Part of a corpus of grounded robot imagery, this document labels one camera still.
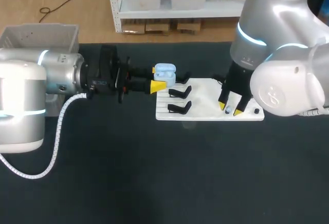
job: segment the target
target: black screw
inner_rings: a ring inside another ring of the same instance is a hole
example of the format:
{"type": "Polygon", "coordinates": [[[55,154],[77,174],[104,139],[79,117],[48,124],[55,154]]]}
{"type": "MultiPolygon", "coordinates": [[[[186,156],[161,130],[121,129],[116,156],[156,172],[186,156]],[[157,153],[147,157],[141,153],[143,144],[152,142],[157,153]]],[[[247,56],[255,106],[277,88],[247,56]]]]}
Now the black screw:
{"type": "Polygon", "coordinates": [[[59,89],[60,89],[60,91],[66,91],[66,87],[63,86],[63,85],[61,85],[61,86],[59,87],[59,89]]]}

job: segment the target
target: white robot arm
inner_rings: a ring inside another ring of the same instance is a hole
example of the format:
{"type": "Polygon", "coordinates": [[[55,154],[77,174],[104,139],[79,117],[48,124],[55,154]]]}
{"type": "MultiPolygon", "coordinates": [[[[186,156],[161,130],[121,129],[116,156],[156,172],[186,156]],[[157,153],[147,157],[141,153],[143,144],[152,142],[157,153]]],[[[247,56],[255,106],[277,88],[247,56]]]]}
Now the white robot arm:
{"type": "Polygon", "coordinates": [[[278,116],[329,114],[324,108],[329,106],[328,43],[329,27],[312,14],[307,0],[246,0],[221,108],[233,91],[242,95],[235,115],[252,96],[278,116]]]}

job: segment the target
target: white shelf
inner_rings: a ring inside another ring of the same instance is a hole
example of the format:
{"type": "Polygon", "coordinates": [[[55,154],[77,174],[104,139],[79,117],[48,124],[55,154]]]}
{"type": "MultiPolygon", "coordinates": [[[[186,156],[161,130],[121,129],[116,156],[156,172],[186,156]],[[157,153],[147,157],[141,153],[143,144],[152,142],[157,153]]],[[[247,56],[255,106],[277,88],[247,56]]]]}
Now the white shelf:
{"type": "Polygon", "coordinates": [[[240,17],[245,0],[206,0],[199,10],[172,10],[171,0],[161,0],[159,10],[131,11],[127,0],[119,0],[120,18],[188,18],[188,17],[240,17]]]}

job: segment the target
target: black hook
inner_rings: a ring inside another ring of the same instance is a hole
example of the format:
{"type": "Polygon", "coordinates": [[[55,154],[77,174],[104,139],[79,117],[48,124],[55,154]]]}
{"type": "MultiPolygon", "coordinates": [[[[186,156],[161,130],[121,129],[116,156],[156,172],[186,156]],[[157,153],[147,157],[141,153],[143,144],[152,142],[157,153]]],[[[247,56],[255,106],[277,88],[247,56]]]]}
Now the black hook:
{"type": "Polygon", "coordinates": [[[181,92],[176,89],[169,89],[169,95],[170,95],[170,97],[179,97],[182,99],[186,99],[186,97],[190,94],[191,90],[192,90],[191,85],[186,88],[185,92],[181,92]]]}
{"type": "Polygon", "coordinates": [[[188,72],[185,73],[185,75],[184,75],[183,78],[180,78],[180,77],[176,76],[176,83],[178,83],[178,84],[186,84],[187,81],[190,79],[191,75],[192,74],[188,71],[188,72]]]}
{"type": "Polygon", "coordinates": [[[168,110],[169,110],[170,113],[177,113],[177,114],[185,115],[190,110],[191,106],[192,106],[191,101],[189,101],[185,105],[185,107],[179,107],[179,106],[176,106],[174,104],[168,104],[168,110]]]}

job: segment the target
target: black mat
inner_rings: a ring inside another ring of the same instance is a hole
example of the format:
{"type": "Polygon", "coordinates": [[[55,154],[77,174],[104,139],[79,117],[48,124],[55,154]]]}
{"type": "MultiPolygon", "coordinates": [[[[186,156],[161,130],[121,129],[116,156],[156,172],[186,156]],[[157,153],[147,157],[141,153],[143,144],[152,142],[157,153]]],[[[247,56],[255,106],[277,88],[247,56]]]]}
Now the black mat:
{"type": "MultiPolygon", "coordinates": [[[[195,77],[225,73],[228,43],[121,44],[122,58],[172,62],[195,77]]],[[[81,45],[88,59],[99,45],[81,45]]],[[[58,160],[41,180],[0,164],[0,223],[259,224],[329,222],[329,117],[263,122],[155,119],[156,97],[79,100],[68,110],[58,160]]],[[[57,120],[37,151],[6,158],[26,173],[48,165],[57,120]]]]}

